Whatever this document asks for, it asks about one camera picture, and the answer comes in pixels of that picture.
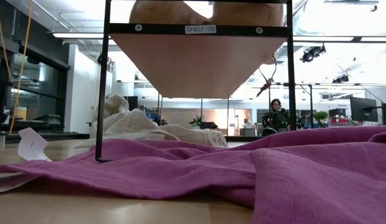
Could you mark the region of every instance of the screw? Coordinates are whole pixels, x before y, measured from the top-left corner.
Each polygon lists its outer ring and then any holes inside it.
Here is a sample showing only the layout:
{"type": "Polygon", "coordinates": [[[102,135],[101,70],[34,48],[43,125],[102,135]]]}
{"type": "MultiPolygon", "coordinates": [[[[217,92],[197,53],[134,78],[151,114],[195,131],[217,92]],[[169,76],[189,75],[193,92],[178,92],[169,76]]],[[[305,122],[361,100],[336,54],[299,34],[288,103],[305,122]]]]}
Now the screw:
{"type": "Polygon", "coordinates": [[[255,29],[255,31],[257,32],[257,34],[263,33],[263,29],[261,27],[257,27],[257,29],[255,29]]]}
{"type": "Polygon", "coordinates": [[[135,30],[138,31],[138,32],[141,31],[142,30],[142,25],[141,24],[136,25],[135,26],[135,30]]]}

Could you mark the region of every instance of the white fabric pile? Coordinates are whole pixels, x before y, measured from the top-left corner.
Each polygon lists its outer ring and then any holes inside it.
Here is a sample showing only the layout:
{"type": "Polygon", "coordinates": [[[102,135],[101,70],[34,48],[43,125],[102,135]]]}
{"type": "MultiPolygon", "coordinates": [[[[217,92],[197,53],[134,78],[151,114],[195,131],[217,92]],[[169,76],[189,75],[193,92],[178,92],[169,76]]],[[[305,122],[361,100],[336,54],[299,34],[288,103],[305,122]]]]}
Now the white fabric pile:
{"type": "MultiPolygon", "coordinates": [[[[223,134],[219,131],[193,130],[176,124],[158,126],[139,109],[129,111],[128,102],[120,95],[114,95],[105,101],[103,120],[103,140],[171,140],[205,144],[215,147],[227,147],[223,134]]],[[[92,124],[90,137],[78,147],[91,147],[96,144],[97,109],[92,124]]]]}

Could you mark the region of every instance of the person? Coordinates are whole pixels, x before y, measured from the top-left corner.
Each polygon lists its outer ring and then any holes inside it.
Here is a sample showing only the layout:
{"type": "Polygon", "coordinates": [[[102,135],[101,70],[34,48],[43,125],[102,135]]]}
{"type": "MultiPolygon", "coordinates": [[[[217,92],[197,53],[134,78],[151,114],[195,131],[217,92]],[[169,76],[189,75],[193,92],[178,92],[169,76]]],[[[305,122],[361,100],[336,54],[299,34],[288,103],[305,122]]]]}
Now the person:
{"type": "Polygon", "coordinates": [[[264,128],[273,128],[276,131],[279,129],[288,129],[289,116],[288,112],[281,107],[279,99],[273,99],[270,103],[271,110],[266,113],[262,120],[264,128]]]}

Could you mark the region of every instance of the pink towel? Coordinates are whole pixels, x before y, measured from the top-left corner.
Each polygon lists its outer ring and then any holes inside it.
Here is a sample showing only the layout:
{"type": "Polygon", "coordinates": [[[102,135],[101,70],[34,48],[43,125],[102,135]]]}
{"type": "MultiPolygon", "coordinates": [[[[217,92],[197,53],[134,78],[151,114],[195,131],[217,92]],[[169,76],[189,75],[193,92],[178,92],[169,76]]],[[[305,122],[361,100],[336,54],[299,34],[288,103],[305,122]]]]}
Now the pink towel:
{"type": "Polygon", "coordinates": [[[103,157],[117,160],[99,164],[91,150],[0,172],[155,200],[205,190],[254,207],[254,223],[386,223],[386,127],[296,131],[227,150],[119,139],[103,157]]]}

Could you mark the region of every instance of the wooden floor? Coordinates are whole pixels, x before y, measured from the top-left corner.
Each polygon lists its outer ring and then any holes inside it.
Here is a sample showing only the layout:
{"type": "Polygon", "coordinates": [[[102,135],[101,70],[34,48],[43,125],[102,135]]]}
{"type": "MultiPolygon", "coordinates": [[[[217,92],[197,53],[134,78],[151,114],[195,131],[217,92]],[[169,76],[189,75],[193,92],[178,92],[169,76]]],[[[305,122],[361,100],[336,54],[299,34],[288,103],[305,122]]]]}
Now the wooden floor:
{"type": "MultiPolygon", "coordinates": [[[[74,149],[81,140],[50,142],[45,149],[53,161],[86,149],[74,149]]],[[[24,161],[17,144],[0,149],[0,164],[24,161]]],[[[250,223],[252,210],[212,197],[179,201],[135,200],[80,189],[67,192],[61,182],[37,180],[0,194],[0,224],[232,224],[250,223]]]]}

